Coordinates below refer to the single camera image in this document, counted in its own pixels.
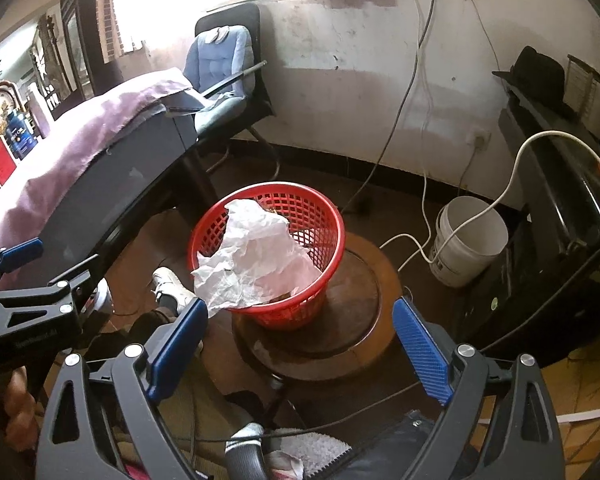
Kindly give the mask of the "person's left hand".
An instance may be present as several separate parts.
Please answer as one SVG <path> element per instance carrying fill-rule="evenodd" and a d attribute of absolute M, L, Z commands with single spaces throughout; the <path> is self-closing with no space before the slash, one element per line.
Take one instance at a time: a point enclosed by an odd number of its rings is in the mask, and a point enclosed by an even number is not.
<path fill-rule="evenodd" d="M 4 393 L 4 410 L 9 420 L 5 442 L 15 452 L 33 450 L 38 442 L 38 421 L 35 418 L 36 401 L 28 390 L 27 371 L 19 367 Z"/>

